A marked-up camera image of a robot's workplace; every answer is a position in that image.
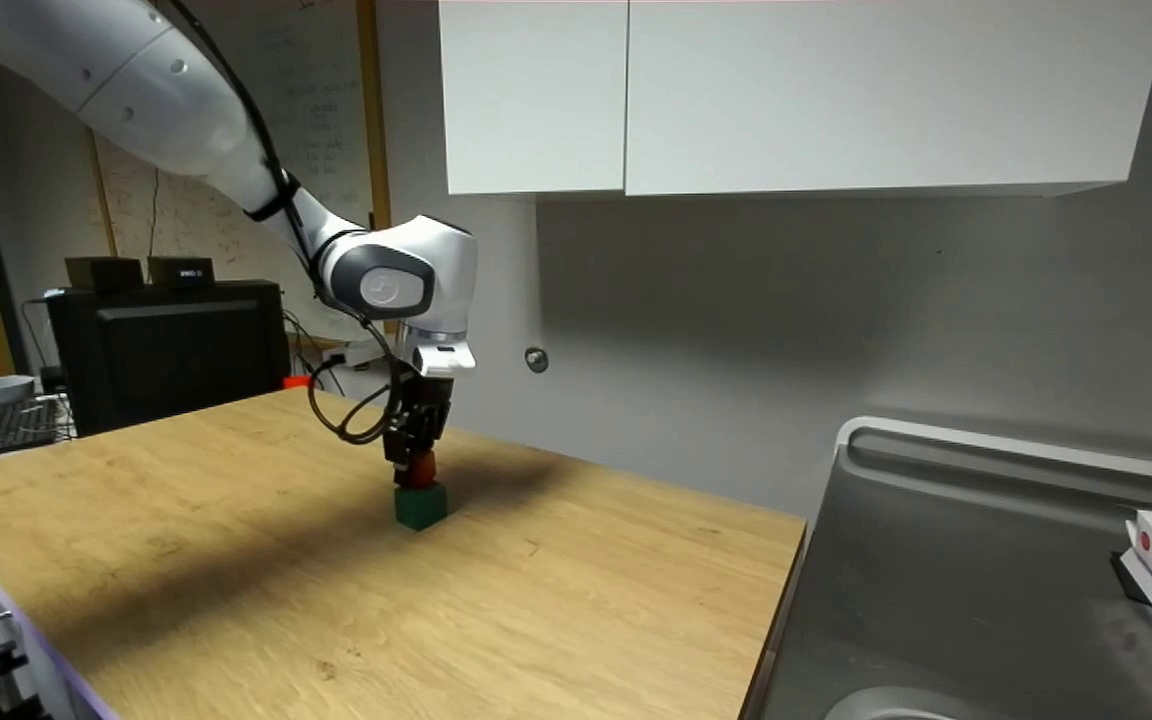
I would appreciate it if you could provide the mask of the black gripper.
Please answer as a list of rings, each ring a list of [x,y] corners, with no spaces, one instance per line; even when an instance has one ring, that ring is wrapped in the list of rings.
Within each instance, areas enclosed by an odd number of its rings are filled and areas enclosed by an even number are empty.
[[[432,456],[432,473],[445,473],[445,456],[432,454],[447,426],[451,386],[432,378],[404,378],[397,386],[393,422],[382,428],[382,456],[393,459],[393,486],[410,488],[410,459]]]

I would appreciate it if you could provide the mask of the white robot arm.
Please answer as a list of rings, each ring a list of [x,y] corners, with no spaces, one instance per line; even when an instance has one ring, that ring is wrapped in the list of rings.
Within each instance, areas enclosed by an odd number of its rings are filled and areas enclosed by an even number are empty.
[[[0,67],[127,157],[199,182],[254,229],[288,239],[317,295],[358,321],[400,321],[382,352],[393,400],[346,446],[382,440],[400,488],[434,486],[451,378],[471,374],[477,239],[434,216],[358,229],[275,157],[250,98],[186,8],[157,0],[0,0]]]

